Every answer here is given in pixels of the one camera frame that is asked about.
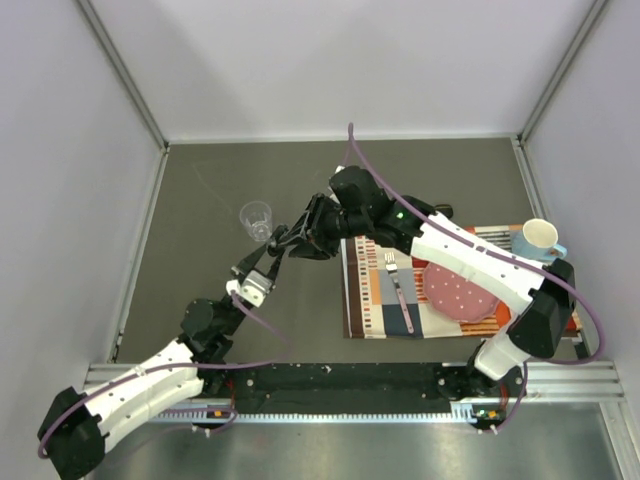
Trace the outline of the black oval earbud case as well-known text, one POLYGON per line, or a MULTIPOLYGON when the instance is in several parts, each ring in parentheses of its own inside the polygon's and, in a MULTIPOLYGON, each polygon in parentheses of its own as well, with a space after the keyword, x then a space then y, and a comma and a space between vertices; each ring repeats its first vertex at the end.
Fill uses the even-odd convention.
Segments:
POLYGON ((449 204, 438 204, 435 206, 435 210, 449 219, 454 215, 453 207, 449 204))

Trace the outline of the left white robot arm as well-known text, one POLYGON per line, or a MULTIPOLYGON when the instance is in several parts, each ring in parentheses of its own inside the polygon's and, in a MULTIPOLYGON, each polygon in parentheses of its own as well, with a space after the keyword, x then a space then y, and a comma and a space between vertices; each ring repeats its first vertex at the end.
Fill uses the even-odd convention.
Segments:
POLYGON ((283 233, 278 228, 233 267, 221 299, 191 301, 180 335, 161 351, 98 387, 59 392, 37 432, 38 457, 50 460, 60 478, 80 479, 152 417, 201 393, 220 394, 230 368, 224 357, 232 335, 274 289, 283 233))

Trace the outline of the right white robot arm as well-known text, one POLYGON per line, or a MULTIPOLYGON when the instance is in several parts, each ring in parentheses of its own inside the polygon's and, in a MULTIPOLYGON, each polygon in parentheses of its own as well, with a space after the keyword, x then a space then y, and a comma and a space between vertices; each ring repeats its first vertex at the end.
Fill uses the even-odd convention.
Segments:
POLYGON ((365 236, 496 296, 514 317, 479 348, 466 372, 478 395, 492 394, 514 366, 555 355, 576 303, 569 262, 557 258, 544 264, 503 250, 414 197, 390 198, 361 167, 337 170, 329 187, 330 195, 314 195, 294 226, 271 240, 271 254, 326 260, 336 255, 341 240, 365 236))

